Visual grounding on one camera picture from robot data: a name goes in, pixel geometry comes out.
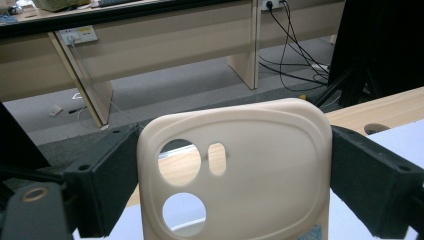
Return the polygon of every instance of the floor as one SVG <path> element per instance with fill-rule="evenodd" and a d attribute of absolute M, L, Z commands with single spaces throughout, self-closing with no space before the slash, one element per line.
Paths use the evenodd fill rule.
<path fill-rule="evenodd" d="M 334 48 L 330 43 L 330 37 L 308 40 L 300 44 L 316 61 L 330 64 Z M 279 63 L 282 52 L 283 46 L 278 46 L 262 49 L 260 56 L 265 60 Z M 261 62 L 278 69 L 278 65 L 263 60 Z M 304 64 L 305 60 L 287 48 L 283 63 Z M 284 66 L 282 71 L 310 79 L 315 75 L 315 72 L 306 66 Z M 303 83 L 289 77 L 282 79 L 288 87 Z M 117 79 L 112 81 L 112 85 L 114 93 L 109 125 L 103 129 L 95 125 L 86 109 L 81 110 L 85 106 L 83 100 L 73 99 L 76 94 L 78 97 L 77 89 L 4 104 L 34 143 L 41 145 L 282 87 L 279 74 L 261 66 L 259 87 L 250 90 L 227 65 L 226 58 Z M 55 105 L 63 111 L 51 116 L 52 107 Z"/>

